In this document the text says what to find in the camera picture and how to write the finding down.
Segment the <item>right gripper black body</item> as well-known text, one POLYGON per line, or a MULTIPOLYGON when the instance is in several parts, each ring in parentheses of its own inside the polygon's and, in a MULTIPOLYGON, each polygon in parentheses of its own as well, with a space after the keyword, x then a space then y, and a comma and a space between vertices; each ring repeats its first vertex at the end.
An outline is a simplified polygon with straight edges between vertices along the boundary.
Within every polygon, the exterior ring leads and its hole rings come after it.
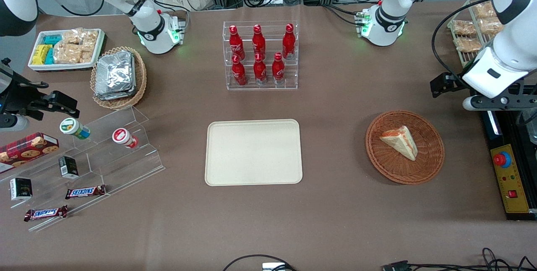
POLYGON ((10 67, 10 59, 1 60, 1 114, 26 114, 31 82, 10 67))

